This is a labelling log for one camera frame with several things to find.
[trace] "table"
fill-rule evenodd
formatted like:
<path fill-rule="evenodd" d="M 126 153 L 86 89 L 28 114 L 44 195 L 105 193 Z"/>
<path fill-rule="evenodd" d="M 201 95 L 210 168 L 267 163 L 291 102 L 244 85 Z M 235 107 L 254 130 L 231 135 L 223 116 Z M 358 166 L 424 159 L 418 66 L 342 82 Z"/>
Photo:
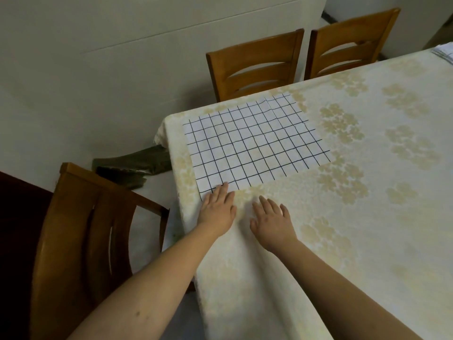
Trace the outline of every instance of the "table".
<path fill-rule="evenodd" d="M 249 230 L 251 201 L 285 204 L 299 239 L 425 340 L 453 334 L 453 66 L 429 51 L 173 114 L 168 140 L 185 231 L 200 198 L 182 121 L 284 91 L 335 160 L 236 193 L 237 218 L 197 270 L 209 339 L 331 339 Z"/>

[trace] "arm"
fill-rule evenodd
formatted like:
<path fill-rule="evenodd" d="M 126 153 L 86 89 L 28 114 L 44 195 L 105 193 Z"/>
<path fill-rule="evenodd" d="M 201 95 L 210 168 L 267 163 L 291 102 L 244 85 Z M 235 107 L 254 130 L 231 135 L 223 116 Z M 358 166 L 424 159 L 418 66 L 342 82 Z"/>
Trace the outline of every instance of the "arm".
<path fill-rule="evenodd" d="M 234 192 L 227 190 L 225 183 L 208 194 L 197 226 L 113 292 L 69 339 L 159 339 L 201 260 L 233 223 Z"/>
<path fill-rule="evenodd" d="M 253 203 L 257 219 L 250 220 L 252 233 L 291 272 L 334 339 L 421 340 L 297 240 L 284 205 L 262 196 L 260 201 Z"/>

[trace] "grid paper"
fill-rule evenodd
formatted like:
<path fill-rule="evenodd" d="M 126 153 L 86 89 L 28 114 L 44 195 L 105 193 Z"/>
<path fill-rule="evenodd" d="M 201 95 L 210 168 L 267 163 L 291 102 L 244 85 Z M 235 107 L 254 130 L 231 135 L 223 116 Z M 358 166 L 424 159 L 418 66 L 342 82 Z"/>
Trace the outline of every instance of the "grid paper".
<path fill-rule="evenodd" d="M 287 92 L 186 120 L 183 129 L 201 199 L 224 181 L 234 191 L 332 160 Z"/>

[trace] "chair backrest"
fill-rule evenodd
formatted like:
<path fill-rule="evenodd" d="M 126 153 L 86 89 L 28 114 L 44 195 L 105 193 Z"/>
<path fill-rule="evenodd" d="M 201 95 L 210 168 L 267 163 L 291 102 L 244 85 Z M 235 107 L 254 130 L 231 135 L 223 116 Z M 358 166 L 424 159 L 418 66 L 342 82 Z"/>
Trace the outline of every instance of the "chair backrest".
<path fill-rule="evenodd" d="M 304 79 L 308 80 L 376 62 L 399 11 L 399 8 L 394 8 L 313 30 Z M 348 43 L 356 45 L 327 52 Z M 347 61 L 352 62 L 329 68 Z"/>
<path fill-rule="evenodd" d="M 132 276 L 129 229 L 136 206 L 168 218 L 164 207 L 65 163 L 38 243 L 30 312 L 31 340 L 63 340 Z"/>
<path fill-rule="evenodd" d="M 302 39 L 303 29 L 298 29 L 208 52 L 206 59 L 217 102 L 294 83 Z M 258 64 L 276 62 L 235 74 Z"/>

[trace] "forearm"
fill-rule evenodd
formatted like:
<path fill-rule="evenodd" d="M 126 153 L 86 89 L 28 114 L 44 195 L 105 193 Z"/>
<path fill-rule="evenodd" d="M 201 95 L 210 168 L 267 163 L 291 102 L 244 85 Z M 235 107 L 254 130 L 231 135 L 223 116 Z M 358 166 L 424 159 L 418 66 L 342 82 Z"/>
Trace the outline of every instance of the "forearm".
<path fill-rule="evenodd" d="M 337 273 L 303 243 L 275 255 L 291 272 L 335 339 L 417 339 L 403 323 Z"/>
<path fill-rule="evenodd" d="M 194 228 L 101 303 L 70 339 L 159 339 L 215 239 Z"/>

